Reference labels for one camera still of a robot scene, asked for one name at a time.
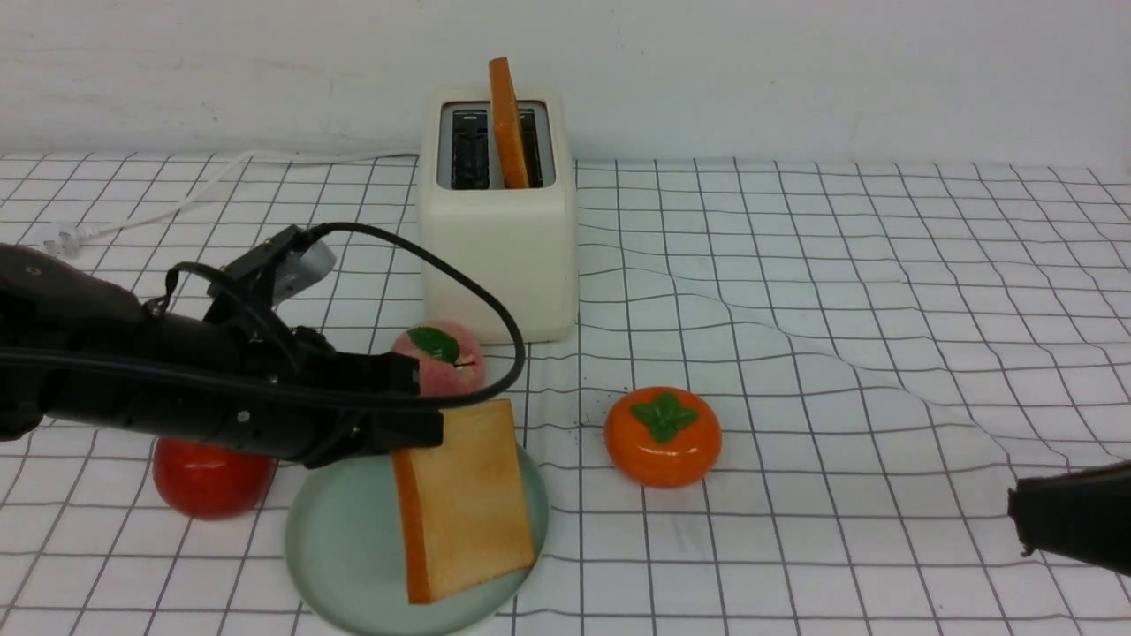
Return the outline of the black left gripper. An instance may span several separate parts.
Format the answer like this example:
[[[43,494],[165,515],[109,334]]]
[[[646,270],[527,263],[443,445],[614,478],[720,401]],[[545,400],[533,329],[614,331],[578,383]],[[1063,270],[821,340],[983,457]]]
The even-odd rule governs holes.
[[[421,395],[416,358],[334,350],[311,329],[296,347],[239,349],[224,386],[202,392],[202,442],[308,469],[444,442],[440,407]]]

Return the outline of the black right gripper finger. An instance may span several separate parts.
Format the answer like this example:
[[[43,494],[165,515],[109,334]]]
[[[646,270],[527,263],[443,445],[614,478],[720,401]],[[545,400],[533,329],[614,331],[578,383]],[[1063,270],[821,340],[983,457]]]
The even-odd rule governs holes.
[[[1130,463],[1017,480],[1007,491],[1021,555],[1041,551],[1130,575]]]

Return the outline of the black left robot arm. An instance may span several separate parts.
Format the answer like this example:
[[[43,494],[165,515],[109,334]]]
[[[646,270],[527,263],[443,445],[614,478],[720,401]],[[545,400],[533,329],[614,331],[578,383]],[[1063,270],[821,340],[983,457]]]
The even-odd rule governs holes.
[[[267,307],[238,310],[252,293],[195,319],[28,246],[1,261],[5,440],[53,418],[308,467],[444,440],[444,416],[415,403],[414,359],[337,352]]]

